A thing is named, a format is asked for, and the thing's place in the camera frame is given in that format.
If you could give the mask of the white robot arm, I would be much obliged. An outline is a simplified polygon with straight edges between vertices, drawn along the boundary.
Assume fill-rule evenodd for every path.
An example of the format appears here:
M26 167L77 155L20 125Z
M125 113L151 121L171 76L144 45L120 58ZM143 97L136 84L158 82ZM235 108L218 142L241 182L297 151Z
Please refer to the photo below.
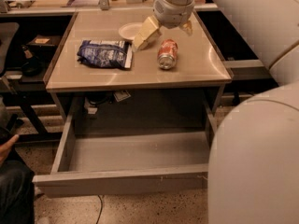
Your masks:
M278 87L235 107L215 133L208 224L299 224L299 0L212 0ZM154 0L134 40L191 16L193 0Z

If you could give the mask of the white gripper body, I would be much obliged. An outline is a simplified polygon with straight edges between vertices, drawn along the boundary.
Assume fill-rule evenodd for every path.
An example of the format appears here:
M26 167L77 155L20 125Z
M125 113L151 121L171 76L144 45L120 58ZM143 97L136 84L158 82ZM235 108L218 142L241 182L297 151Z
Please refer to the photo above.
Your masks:
M154 0L153 12L162 26L172 29L188 21L193 7L194 0Z

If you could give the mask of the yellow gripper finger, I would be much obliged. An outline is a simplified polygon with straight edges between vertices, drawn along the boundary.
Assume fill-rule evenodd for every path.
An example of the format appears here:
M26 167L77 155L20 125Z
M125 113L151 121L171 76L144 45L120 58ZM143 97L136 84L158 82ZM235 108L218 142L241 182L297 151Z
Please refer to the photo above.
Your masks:
M180 25L179 28L187 35L192 35L192 23L190 21Z
M151 42L158 39L161 35L161 24L157 18L148 16L141 25L132 43L134 51L145 49Z

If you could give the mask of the person's hand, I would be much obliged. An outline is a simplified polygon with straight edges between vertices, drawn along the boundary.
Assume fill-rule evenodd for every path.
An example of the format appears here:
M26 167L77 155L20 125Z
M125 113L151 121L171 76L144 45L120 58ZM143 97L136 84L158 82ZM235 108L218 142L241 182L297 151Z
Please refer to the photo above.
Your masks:
M9 140L7 140L3 145L0 146L0 166L4 163L11 151L13 145L18 141L19 136L17 134L13 135Z

